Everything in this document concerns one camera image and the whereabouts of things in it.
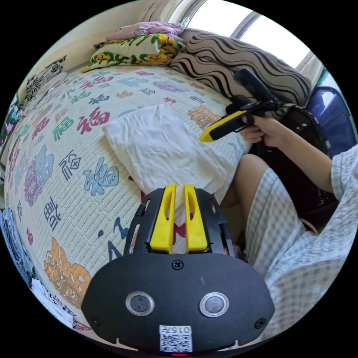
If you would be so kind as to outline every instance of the screw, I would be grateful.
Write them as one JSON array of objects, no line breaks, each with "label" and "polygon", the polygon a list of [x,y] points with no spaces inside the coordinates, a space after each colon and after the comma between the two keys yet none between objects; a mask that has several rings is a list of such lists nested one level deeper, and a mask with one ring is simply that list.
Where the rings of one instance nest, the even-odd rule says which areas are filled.
[{"label": "screw", "polygon": [[96,327],[98,327],[100,325],[100,320],[96,317],[92,317],[91,321],[92,321],[93,325]]},{"label": "screw", "polygon": [[183,264],[183,261],[181,260],[174,260],[172,262],[172,268],[174,270],[181,270],[183,268],[184,264]]},{"label": "screw", "polygon": [[262,328],[266,323],[266,319],[265,318],[260,318],[256,323],[255,323],[255,328],[256,329],[260,329]]}]

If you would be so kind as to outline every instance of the printed bed sheet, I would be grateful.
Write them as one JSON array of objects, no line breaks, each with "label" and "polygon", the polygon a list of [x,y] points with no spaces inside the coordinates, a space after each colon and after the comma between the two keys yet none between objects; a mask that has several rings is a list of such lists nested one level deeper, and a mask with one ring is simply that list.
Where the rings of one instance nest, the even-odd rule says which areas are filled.
[{"label": "printed bed sheet", "polygon": [[[101,125],[163,102],[170,102],[198,137],[230,103],[166,67],[77,70],[36,106],[30,103],[15,129],[6,168],[6,204],[37,275],[74,312],[83,330],[88,323],[81,302],[88,284],[123,253],[128,227],[144,196],[111,151]],[[249,151],[237,134],[213,145],[236,164]],[[219,202],[229,184],[216,193]],[[185,224],[175,227],[173,240],[173,251],[185,253]],[[94,333],[91,337],[100,340]]]}]

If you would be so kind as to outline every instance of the label sticker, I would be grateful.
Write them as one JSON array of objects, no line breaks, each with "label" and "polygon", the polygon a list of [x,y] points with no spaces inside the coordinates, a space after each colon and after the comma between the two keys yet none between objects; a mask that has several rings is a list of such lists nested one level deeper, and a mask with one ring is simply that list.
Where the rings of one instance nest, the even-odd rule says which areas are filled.
[{"label": "label sticker", "polygon": [[191,326],[159,326],[160,351],[187,353],[193,351]]}]

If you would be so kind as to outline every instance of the white towel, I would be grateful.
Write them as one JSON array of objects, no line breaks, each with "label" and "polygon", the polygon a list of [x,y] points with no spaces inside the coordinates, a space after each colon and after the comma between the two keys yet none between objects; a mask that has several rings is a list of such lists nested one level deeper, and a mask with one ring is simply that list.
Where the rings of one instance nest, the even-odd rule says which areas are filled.
[{"label": "white towel", "polygon": [[235,172],[210,143],[201,143],[170,104],[141,108],[103,125],[103,132],[139,188],[148,194],[177,184],[175,222],[185,222],[185,184],[214,194]]},{"label": "white towel", "polygon": [[74,318],[73,315],[68,313],[63,307],[60,307],[57,303],[51,299],[50,293],[45,286],[37,279],[32,279],[31,291],[37,297],[37,299],[43,304],[43,306],[60,322],[67,327],[73,329]]}]

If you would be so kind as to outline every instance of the qr code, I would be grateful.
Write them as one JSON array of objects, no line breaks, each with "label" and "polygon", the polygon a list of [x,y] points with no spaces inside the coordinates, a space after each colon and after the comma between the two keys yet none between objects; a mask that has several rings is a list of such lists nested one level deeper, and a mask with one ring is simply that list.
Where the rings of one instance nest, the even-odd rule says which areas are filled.
[{"label": "qr code", "polygon": [[162,352],[192,352],[191,335],[160,335],[160,350]]}]

